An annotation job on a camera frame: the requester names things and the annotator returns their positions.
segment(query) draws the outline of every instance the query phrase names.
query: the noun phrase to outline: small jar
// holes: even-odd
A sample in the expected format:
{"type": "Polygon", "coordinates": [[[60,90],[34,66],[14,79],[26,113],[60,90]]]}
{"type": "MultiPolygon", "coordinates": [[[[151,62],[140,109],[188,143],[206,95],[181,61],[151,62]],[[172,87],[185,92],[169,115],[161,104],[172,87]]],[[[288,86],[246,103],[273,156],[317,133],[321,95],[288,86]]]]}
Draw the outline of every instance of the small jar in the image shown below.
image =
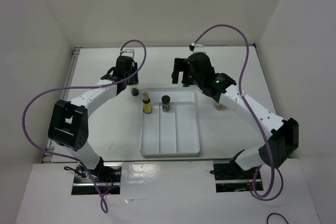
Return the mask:
{"type": "Polygon", "coordinates": [[[164,95],[162,98],[162,111],[168,112],[170,110],[170,97],[168,95],[164,95]]]}

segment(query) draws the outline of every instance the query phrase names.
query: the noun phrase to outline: wall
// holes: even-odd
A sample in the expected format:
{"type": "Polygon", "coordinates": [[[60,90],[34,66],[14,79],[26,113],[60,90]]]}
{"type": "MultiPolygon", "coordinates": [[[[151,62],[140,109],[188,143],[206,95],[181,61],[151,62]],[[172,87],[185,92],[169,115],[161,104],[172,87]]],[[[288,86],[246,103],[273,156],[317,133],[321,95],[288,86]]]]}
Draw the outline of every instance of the wall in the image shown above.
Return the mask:
{"type": "Polygon", "coordinates": [[[298,157],[336,153],[336,0],[280,0],[257,44],[277,112],[300,124],[298,157]]]}
{"type": "MultiPolygon", "coordinates": [[[[0,4],[0,222],[13,223],[32,164],[41,161],[41,153],[23,135],[23,109],[37,93],[64,85],[72,48],[45,0],[0,4]]],[[[28,131],[41,146],[46,145],[50,112],[59,97],[49,95],[28,114],[28,131]]]]}
{"type": "MultiPolygon", "coordinates": [[[[146,45],[188,45],[211,25],[261,37],[278,0],[47,0],[73,46],[118,46],[131,38],[146,45]]],[[[243,44],[239,34],[219,29],[204,43],[243,44]]]]}

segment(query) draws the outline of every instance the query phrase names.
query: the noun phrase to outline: black bottle cap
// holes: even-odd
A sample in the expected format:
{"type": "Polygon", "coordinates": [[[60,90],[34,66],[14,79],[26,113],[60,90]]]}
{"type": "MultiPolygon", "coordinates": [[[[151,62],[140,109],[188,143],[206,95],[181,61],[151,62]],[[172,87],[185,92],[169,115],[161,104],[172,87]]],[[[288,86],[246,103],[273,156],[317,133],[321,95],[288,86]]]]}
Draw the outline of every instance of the black bottle cap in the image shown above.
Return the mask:
{"type": "Polygon", "coordinates": [[[164,95],[162,98],[162,103],[169,103],[170,102],[170,97],[168,95],[164,95]]]}

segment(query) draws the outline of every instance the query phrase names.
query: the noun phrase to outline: cable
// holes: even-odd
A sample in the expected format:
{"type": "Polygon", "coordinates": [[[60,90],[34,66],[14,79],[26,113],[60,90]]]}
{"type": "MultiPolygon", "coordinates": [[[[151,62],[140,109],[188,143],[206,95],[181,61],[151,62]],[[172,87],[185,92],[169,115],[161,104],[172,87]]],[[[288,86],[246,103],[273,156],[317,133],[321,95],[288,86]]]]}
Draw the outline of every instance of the cable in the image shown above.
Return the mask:
{"type": "Polygon", "coordinates": [[[89,179],[92,181],[93,183],[93,186],[94,188],[96,189],[97,193],[99,194],[100,196],[100,207],[101,207],[101,210],[107,214],[109,209],[108,209],[108,206],[107,206],[107,203],[104,199],[104,196],[106,195],[107,192],[109,192],[109,190],[113,189],[114,187],[110,188],[109,190],[107,190],[104,194],[102,194],[97,186],[97,183],[95,181],[95,179],[93,178],[92,174],[90,173],[89,169],[85,166],[85,164],[83,162],[81,162],[79,159],[75,158],[75,157],[72,157],[72,156],[69,156],[69,155],[65,155],[65,154],[60,154],[60,153],[56,153],[56,152],[51,152],[51,151],[47,151],[46,149],[38,146],[37,144],[34,143],[34,141],[30,138],[28,132],[27,132],[27,129],[26,129],[26,114],[27,114],[27,111],[29,109],[29,107],[32,105],[32,103],[34,101],[36,101],[38,98],[40,98],[41,96],[45,95],[45,94],[48,94],[48,93],[51,93],[51,92],[54,92],[54,91],[59,91],[59,90],[69,90],[69,89],[100,89],[100,88],[105,88],[105,87],[109,87],[109,86],[113,86],[113,85],[117,85],[117,84],[120,84],[120,83],[123,83],[129,79],[131,79],[133,76],[135,76],[139,71],[140,69],[142,68],[142,66],[144,65],[145,61],[146,61],[146,56],[147,56],[147,50],[146,50],[146,46],[144,45],[143,42],[141,42],[140,40],[137,40],[137,39],[131,39],[127,42],[124,43],[124,45],[122,45],[121,49],[120,49],[120,52],[122,52],[122,50],[124,49],[124,47],[131,43],[131,42],[137,42],[139,44],[141,44],[141,46],[143,47],[143,50],[144,50],[144,55],[143,55],[143,60],[139,66],[139,68],[133,73],[131,74],[130,76],[128,76],[127,78],[125,79],[122,79],[120,81],[117,81],[117,82],[113,82],[111,84],[105,84],[105,85],[101,85],[101,86],[74,86],[74,87],[61,87],[61,88],[53,88],[53,89],[49,89],[49,90],[46,90],[38,95],[36,95],[34,98],[31,99],[30,102],[28,102],[28,104],[26,105],[25,109],[23,110],[23,113],[22,113],[22,129],[23,129],[23,132],[28,140],[28,142],[35,148],[37,148],[38,150],[40,150],[41,152],[43,153],[48,153],[48,154],[51,154],[51,155],[56,155],[56,156],[60,156],[60,157],[67,157],[67,158],[70,158],[72,160],[75,160],[76,162],[79,162],[79,164],[84,168],[84,170],[86,171],[86,173],[88,174],[89,176],[89,179]]]}
{"type": "Polygon", "coordinates": [[[250,111],[252,117],[254,118],[254,120],[256,121],[257,125],[258,125],[258,128],[261,132],[261,135],[262,135],[262,138],[264,139],[264,142],[265,142],[265,146],[266,146],[266,150],[267,150],[267,153],[268,153],[268,157],[269,157],[269,161],[270,161],[270,167],[271,167],[271,180],[270,180],[270,184],[269,184],[269,187],[267,189],[267,191],[263,194],[263,195],[260,195],[259,193],[257,193],[257,190],[256,190],[256,178],[257,178],[257,175],[260,171],[260,168],[261,166],[258,167],[258,169],[256,170],[256,173],[254,174],[253,176],[253,181],[252,181],[252,186],[250,187],[250,192],[251,194],[259,199],[259,200],[263,200],[263,201],[269,201],[269,200],[273,200],[275,198],[277,198],[281,192],[282,192],[282,189],[283,189],[283,184],[284,184],[284,181],[283,181],[283,177],[282,177],[282,174],[280,172],[279,169],[277,169],[279,175],[280,175],[280,178],[281,178],[281,189],[279,191],[279,193],[270,198],[270,199],[264,199],[266,198],[270,192],[272,191],[272,188],[273,188],[273,185],[274,185],[274,179],[275,179],[275,168],[274,168],[274,161],[273,161],[273,155],[272,155],[272,152],[271,152],[271,149],[270,149],[270,146],[268,144],[268,141],[267,141],[267,137],[265,135],[265,132],[264,132],[264,129],[261,125],[261,123],[259,122],[257,116],[255,115],[253,109],[251,108],[251,106],[249,105],[249,103],[247,102],[246,98],[242,95],[242,85],[241,85],[241,82],[243,80],[243,74],[245,72],[245,68],[246,68],[246,65],[247,65],[247,61],[248,61],[248,57],[249,57],[249,46],[248,46],[248,41],[247,41],[247,38],[245,36],[245,34],[239,30],[238,28],[234,27],[234,26],[231,26],[231,25],[226,25],[226,24],[218,24],[218,25],[214,25],[208,29],[206,29],[191,45],[190,45],[190,48],[194,47],[195,44],[206,34],[208,33],[210,30],[216,28],[216,27],[228,27],[228,28],[231,28],[233,30],[235,30],[236,32],[238,32],[244,39],[244,42],[245,42],[245,46],[246,46],[246,57],[245,57],[245,61],[244,61],[244,64],[243,64],[243,68],[241,69],[241,72],[240,72],[240,76],[239,76],[239,81],[238,81],[238,89],[239,89],[239,94],[241,95],[241,98],[243,99],[247,109],[250,111]]]}
{"type": "Polygon", "coordinates": [[[271,214],[269,214],[269,215],[267,216],[266,224],[268,224],[268,219],[269,219],[269,217],[271,217],[272,215],[278,215],[278,216],[281,216],[281,217],[285,220],[285,222],[286,222],[287,224],[289,224],[288,221],[286,220],[286,218],[285,218],[284,216],[282,216],[281,214],[278,214],[277,212],[273,212],[273,213],[271,213],[271,214]]]}

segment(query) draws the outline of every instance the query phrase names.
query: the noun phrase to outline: white table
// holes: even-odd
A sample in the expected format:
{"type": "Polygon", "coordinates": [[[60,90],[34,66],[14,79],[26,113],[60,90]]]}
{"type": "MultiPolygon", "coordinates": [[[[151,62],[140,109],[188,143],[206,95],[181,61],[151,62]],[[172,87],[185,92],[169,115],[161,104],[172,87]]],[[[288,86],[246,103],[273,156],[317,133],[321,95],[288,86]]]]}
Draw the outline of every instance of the white table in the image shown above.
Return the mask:
{"type": "MultiPolygon", "coordinates": [[[[238,82],[245,60],[245,47],[206,47],[216,72],[224,72],[238,82]]],[[[187,58],[187,47],[149,47],[148,57],[139,72],[139,88],[181,87],[172,84],[174,58],[187,58]]],[[[119,48],[81,49],[70,73],[69,86],[94,85],[113,67],[119,48]]],[[[143,49],[135,48],[135,59],[140,64],[143,49]]],[[[250,47],[250,58],[243,78],[243,89],[263,106],[274,112],[273,103],[265,82],[255,48],[250,47]]],[[[65,99],[72,99],[83,90],[71,90],[65,99]]],[[[232,111],[217,111],[214,101],[196,93],[197,123],[201,152],[197,159],[230,158],[242,149],[260,145],[259,133],[232,111]]],[[[105,161],[141,161],[142,101],[129,90],[100,107],[89,119],[89,143],[105,161]]],[[[68,154],[55,145],[55,152],[68,154]]],[[[52,162],[66,162],[53,156],[52,162]]]]}
{"type": "MultiPolygon", "coordinates": [[[[22,200],[16,224],[63,223],[185,223],[261,224],[271,212],[290,224],[319,224],[297,159],[281,166],[285,187],[280,197],[261,202],[249,192],[216,193],[211,161],[123,163],[121,191],[107,196],[109,213],[97,195],[72,196],[73,172],[65,165],[36,164],[22,200]]],[[[270,169],[261,169],[265,188],[270,169]]],[[[275,190],[279,188],[276,177],[275,190]]],[[[284,224],[272,217],[270,224],[284,224]]]]}

